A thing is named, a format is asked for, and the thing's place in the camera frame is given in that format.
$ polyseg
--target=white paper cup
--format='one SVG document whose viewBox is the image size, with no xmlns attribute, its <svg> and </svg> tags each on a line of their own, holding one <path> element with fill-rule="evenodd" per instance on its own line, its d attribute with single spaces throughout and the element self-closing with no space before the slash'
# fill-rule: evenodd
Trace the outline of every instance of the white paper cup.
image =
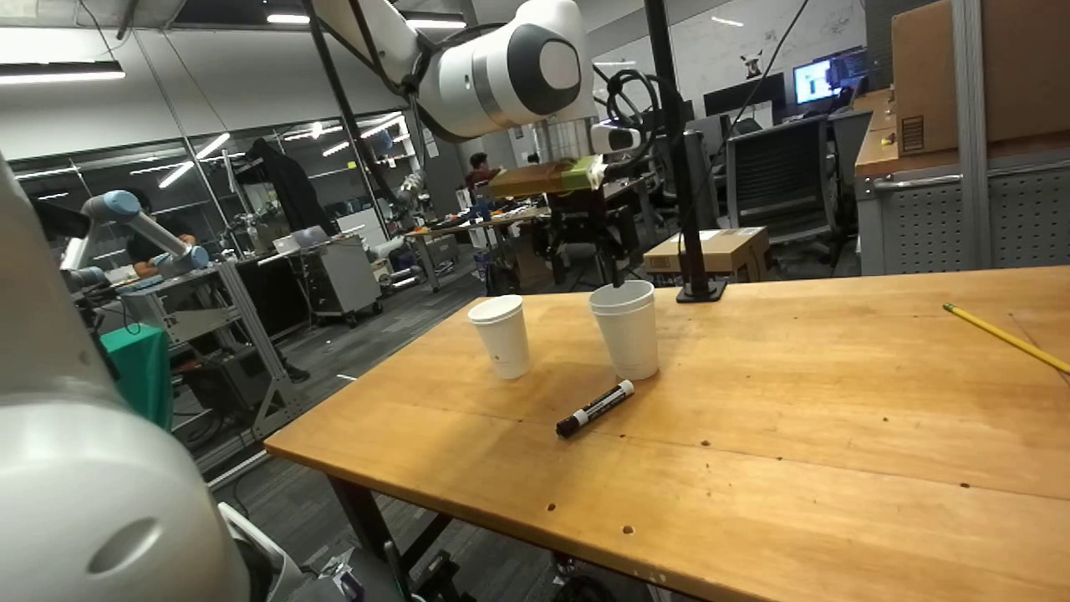
<svg viewBox="0 0 1070 602">
<path fill-rule="evenodd" d="M 497 378 L 518 378 L 527 373 L 524 297 L 500 296 L 478 300 L 468 311 L 468 321 L 487 349 Z"/>
<path fill-rule="evenodd" d="M 652 378 L 658 373 L 654 287 L 649 282 L 605 285 L 593 290 L 593 311 L 613 373 L 627 381 Z"/>
</svg>

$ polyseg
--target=black marker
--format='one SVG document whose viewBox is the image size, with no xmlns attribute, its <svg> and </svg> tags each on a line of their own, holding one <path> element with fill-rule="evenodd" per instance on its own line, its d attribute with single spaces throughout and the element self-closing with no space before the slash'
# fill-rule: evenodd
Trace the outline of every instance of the black marker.
<svg viewBox="0 0 1070 602">
<path fill-rule="evenodd" d="M 633 398 L 635 384 L 624 378 L 615 388 L 607 388 L 593 405 L 573 412 L 566 422 L 559 422 L 559 438 L 573 438 L 577 430 L 593 426 L 597 416 L 607 416 L 615 405 Z"/>
</svg>

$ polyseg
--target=cardboard box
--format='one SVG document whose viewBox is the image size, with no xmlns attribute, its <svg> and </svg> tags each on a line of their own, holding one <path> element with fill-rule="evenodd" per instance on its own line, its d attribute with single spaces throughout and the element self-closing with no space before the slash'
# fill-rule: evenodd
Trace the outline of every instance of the cardboard box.
<svg viewBox="0 0 1070 602">
<path fill-rule="evenodd" d="M 952 6 L 893 19 L 898 152 L 961 149 Z M 986 136 L 992 144 L 1070 132 L 1070 4 L 983 0 Z"/>
</svg>

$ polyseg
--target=pencil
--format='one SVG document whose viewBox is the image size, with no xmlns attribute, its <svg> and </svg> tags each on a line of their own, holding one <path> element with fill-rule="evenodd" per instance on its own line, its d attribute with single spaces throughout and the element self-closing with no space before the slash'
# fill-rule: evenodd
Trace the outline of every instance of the pencil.
<svg viewBox="0 0 1070 602">
<path fill-rule="evenodd" d="M 963 308 L 956 308 L 956 304 L 944 304 L 944 311 L 947 311 L 947 314 L 956 314 L 956 318 L 963 318 L 963 321 L 971 321 L 971 325 L 975 325 L 980 331 L 1008 341 L 1009 349 L 1021 349 L 1021 353 L 1041 357 L 1044 364 L 1050 364 L 1050 368 L 1058 368 L 1058 373 L 1070 373 L 1070 364 L 1060 360 L 1060 357 L 1053 357 L 1050 353 L 1044 353 L 1044 349 L 1035 349 L 1035 346 L 1030 346 L 1030 341 L 1024 341 L 1024 337 L 1015 337 L 1015 336 L 1009 336 L 1009 331 L 1003 331 L 1003 328 L 998 328 L 998 325 L 991 325 L 991 321 L 983 321 L 983 318 L 975 318 L 975 314 L 971 314 L 971 311 L 963 311 Z"/>
</svg>

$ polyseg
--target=chair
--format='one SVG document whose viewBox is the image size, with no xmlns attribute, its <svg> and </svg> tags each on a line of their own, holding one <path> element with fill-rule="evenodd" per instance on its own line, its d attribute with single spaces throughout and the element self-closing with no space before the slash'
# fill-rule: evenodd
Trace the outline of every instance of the chair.
<svg viewBox="0 0 1070 602">
<path fill-rule="evenodd" d="M 769 246 L 836 236 L 825 119 L 730 136 L 730 217 L 736 228 L 761 226 Z"/>
</svg>

